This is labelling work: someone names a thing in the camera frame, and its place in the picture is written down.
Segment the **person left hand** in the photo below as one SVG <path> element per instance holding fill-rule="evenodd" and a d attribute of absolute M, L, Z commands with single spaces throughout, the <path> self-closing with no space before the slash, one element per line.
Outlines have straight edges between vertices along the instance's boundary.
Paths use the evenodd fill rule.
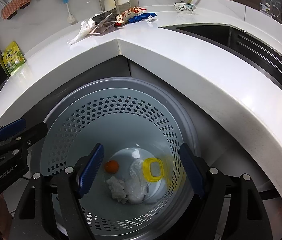
<path fill-rule="evenodd" d="M 0 194 L 0 237 L 1 239 L 8 239 L 10 235 L 10 229 L 12 225 L 12 215 L 10 214 L 6 201 L 4 200 L 4 194 Z"/>

